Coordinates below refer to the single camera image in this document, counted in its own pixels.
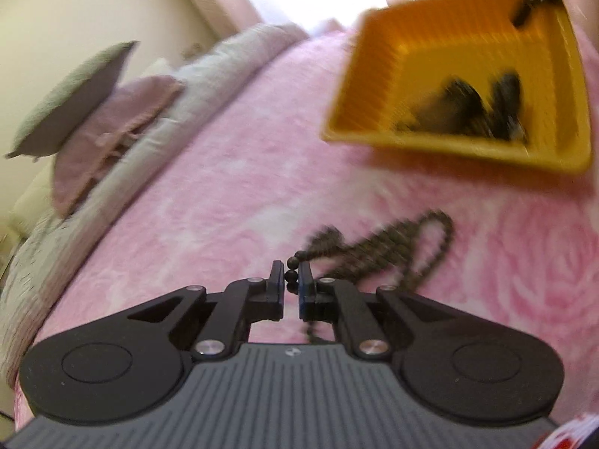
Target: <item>beige wall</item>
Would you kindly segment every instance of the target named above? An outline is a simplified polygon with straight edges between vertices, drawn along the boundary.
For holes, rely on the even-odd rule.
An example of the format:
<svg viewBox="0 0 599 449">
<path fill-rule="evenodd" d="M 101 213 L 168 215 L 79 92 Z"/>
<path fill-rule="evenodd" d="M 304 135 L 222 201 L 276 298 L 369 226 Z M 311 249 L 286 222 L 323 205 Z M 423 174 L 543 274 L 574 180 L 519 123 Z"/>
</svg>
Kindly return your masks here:
<svg viewBox="0 0 599 449">
<path fill-rule="evenodd" d="M 214 35 L 189 0 L 0 0 L 0 153 L 19 122 L 70 70 L 110 44 L 137 39 L 124 73 L 156 58 L 180 64 L 194 43 Z M 0 217 L 46 160 L 0 157 Z"/>
</svg>

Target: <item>pink blanket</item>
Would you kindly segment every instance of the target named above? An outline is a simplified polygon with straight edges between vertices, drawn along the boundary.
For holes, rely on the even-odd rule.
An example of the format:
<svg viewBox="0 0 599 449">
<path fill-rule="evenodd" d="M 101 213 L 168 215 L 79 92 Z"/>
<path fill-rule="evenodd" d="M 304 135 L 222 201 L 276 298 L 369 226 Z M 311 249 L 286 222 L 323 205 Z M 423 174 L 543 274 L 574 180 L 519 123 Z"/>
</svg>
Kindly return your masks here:
<svg viewBox="0 0 599 449">
<path fill-rule="evenodd" d="M 580 46 L 594 109 L 599 56 Z M 330 34 L 267 66 L 124 213 L 37 336 L 187 284 L 265 276 L 321 225 L 348 240 L 439 208 L 456 239 L 421 293 L 549 342 L 566 368 L 553 413 L 599 410 L 599 198 L 593 169 L 557 177 L 486 162 L 328 145 L 318 131 L 350 43 Z M 372 290 L 373 280 L 364 285 Z M 253 340 L 303 342 L 297 298 Z M 17 424 L 31 417 L 18 392 Z"/>
</svg>

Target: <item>yellow plastic basket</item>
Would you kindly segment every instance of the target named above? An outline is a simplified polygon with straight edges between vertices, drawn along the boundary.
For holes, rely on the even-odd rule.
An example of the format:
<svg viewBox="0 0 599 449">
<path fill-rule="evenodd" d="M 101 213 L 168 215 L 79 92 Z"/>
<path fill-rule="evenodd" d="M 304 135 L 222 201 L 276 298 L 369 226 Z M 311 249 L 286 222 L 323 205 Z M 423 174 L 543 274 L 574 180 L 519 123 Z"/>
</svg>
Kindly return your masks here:
<svg viewBox="0 0 599 449">
<path fill-rule="evenodd" d="M 591 163 L 585 79 L 565 7 L 544 4 L 520 30 L 520 0 L 416 0 L 370 12 L 321 136 L 499 160 L 577 174 Z M 515 69 L 528 143 L 396 131 L 415 95 L 466 80 L 486 106 L 490 80 Z"/>
</svg>

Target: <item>green pillow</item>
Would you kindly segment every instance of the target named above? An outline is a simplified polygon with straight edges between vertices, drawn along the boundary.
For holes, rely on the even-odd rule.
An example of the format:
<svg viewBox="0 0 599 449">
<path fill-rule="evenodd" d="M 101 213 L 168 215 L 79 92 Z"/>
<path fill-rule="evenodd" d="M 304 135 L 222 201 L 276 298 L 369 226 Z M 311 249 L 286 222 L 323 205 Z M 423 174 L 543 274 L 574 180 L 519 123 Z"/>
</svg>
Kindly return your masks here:
<svg viewBox="0 0 599 449">
<path fill-rule="evenodd" d="M 13 151 L 6 157 L 57 153 L 71 132 L 109 97 L 136 43 L 133 40 L 108 47 L 65 77 L 22 122 Z"/>
</svg>

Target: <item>bed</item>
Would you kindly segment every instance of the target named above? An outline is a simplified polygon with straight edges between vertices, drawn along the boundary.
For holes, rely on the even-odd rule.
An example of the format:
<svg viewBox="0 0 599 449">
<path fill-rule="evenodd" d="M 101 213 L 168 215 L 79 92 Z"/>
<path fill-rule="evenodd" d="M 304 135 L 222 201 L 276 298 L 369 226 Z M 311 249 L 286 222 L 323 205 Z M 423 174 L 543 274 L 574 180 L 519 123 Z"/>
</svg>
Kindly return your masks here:
<svg viewBox="0 0 599 449">
<path fill-rule="evenodd" d="M 577 37 L 596 123 L 599 54 L 583 33 Z M 456 238 L 419 292 L 550 343 L 566 372 L 557 421 L 599 411 L 596 164 L 573 178 L 328 145 L 318 131 L 353 36 L 303 39 L 256 65 L 112 222 L 34 342 L 184 285 L 221 291 L 233 280 L 265 276 L 274 259 L 291 256 L 325 224 L 352 240 L 441 209 L 453 218 Z M 286 318 L 276 329 L 255 325 L 251 340 L 305 342 L 297 297 L 287 293 L 285 302 Z M 18 428 L 32 415 L 16 388 Z"/>
</svg>

